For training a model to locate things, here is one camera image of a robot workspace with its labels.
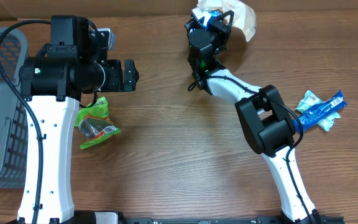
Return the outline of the beige pastry snack packet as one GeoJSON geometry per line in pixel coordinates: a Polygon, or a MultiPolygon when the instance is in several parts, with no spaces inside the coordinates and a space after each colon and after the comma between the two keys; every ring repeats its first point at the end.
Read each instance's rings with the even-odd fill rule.
{"type": "Polygon", "coordinates": [[[254,10],[240,0],[198,0],[196,7],[200,12],[220,10],[234,12],[232,25],[242,31],[249,42],[256,33],[257,19],[254,10]]]}

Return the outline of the green snack packet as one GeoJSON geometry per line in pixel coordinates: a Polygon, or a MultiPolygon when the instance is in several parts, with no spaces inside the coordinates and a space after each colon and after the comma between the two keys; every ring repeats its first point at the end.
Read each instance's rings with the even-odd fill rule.
{"type": "Polygon", "coordinates": [[[80,144],[81,149],[93,147],[121,132],[109,118],[108,101],[104,96],[98,98],[92,107],[79,110],[75,127],[86,136],[80,144]]]}

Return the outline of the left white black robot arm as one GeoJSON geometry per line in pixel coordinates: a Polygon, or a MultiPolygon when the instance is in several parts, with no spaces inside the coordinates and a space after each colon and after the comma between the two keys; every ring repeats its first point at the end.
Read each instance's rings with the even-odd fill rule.
{"type": "Polygon", "coordinates": [[[78,211],[71,194],[73,131],[84,94],[131,92],[132,60],[107,58],[114,34],[84,17],[53,16],[46,51],[19,70],[28,122],[27,169],[18,223],[120,223],[113,211],[78,211]]]}

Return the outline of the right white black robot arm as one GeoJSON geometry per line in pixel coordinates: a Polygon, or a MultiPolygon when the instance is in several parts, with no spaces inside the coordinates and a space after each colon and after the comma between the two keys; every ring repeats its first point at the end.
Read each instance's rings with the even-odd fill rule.
{"type": "Polygon", "coordinates": [[[296,115],[283,103],[273,85],[253,86],[234,76],[216,55],[226,49],[234,20],[229,10],[203,11],[196,7],[184,25],[189,41],[188,62],[195,87],[220,97],[235,108],[250,148],[266,161],[282,204],[284,223],[321,223],[296,163],[296,115]]]}

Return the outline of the white barcode scanner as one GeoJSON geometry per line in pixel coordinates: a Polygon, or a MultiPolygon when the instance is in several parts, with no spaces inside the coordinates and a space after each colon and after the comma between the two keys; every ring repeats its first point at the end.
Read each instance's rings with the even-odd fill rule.
{"type": "Polygon", "coordinates": [[[204,15],[204,22],[203,22],[203,26],[204,29],[208,28],[208,23],[210,22],[210,20],[212,20],[215,17],[218,17],[219,15],[222,14],[222,12],[219,9],[215,9],[215,10],[201,10],[200,8],[196,7],[194,9],[191,10],[191,13],[198,15],[204,15]]]}

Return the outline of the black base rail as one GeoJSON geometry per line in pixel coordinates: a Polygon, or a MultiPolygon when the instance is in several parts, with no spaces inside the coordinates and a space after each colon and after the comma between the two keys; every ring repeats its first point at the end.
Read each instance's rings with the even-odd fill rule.
{"type": "Polygon", "coordinates": [[[185,218],[155,219],[150,217],[125,218],[122,213],[96,212],[97,224],[344,224],[343,217],[327,217],[326,215],[310,215],[302,220],[291,221],[284,214],[278,216],[258,216],[256,218],[185,218]]]}

